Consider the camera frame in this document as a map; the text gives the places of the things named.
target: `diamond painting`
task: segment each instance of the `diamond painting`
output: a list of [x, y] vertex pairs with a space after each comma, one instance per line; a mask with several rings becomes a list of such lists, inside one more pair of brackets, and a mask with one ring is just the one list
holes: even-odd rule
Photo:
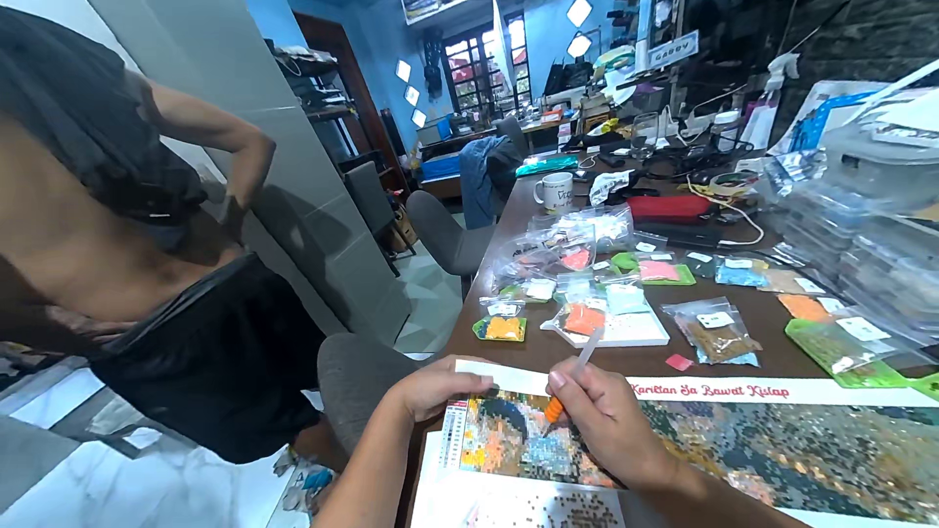
[[460, 469], [613, 488], [573, 427], [548, 427], [547, 396], [493, 391], [467, 400]]
[[640, 404], [671, 453], [768, 505], [939, 523], [939, 409]]

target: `white mug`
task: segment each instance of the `white mug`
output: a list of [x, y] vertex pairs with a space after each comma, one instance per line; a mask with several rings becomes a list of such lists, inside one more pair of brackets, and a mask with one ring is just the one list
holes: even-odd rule
[[[538, 195], [539, 185], [545, 188], [544, 199]], [[548, 212], [569, 210], [574, 203], [574, 175], [569, 172], [556, 172], [535, 182], [534, 201], [545, 204]]]

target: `fingernail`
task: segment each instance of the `fingernail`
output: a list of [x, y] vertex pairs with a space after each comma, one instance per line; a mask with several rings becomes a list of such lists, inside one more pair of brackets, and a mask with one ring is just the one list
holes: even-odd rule
[[564, 378], [564, 375], [557, 370], [552, 370], [547, 375], [547, 383], [551, 385], [551, 389], [558, 390], [567, 383], [567, 380]]

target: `diamond painting pen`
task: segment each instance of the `diamond painting pen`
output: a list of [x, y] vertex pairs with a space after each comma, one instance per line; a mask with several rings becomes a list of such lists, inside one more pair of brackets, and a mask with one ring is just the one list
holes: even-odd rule
[[[590, 339], [587, 340], [587, 344], [584, 345], [583, 350], [580, 351], [580, 355], [577, 357], [577, 365], [574, 366], [574, 370], [571, 372], [572, 378], [579, 376], [584, 365], [590, 361], [593, 350], [596, 349], [596, 345], [600, 342], [600, 336], [602, 335], [603, 328], [593, 329], [593, 334], [590, 334]], [[547, 408], [545, 409], [545, 418], [547, 419], [548, 426], [545, 430], [545, 434], [541, 435], [542, 438], [545, 438], [545, 436], [557, 428], [558, 419], [561, 418], [562, 412], [564, 412], [564, 405], [557, 396], [552, 396], [551, 401], [548, 402]]]

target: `chair backrest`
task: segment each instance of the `chair backrest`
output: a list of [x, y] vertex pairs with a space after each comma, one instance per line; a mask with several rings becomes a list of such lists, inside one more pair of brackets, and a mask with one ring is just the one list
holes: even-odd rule
[[381, 188], [375, 162], [360, 165], [349, 171], [346, 174], [346, 188], [373, 235], [394, 222], [394, 211], [388, 203], [385, 190]]
[[445, 272], [456, 274], [454, 263], [465, 231], [447, 208], [430, 193], [415, 191], [408, 198], [408, 218], [430, 256]]
[[528, 141], [525, 139], [525, 133], [518, 124], [518, 119], [507, 117], [496, 121], [496, 133], [498, 135], [507, 135], [512, 140], [512, 145], [516, 147], [522, 158], [528, 158], [531, 152], [528, 148]]

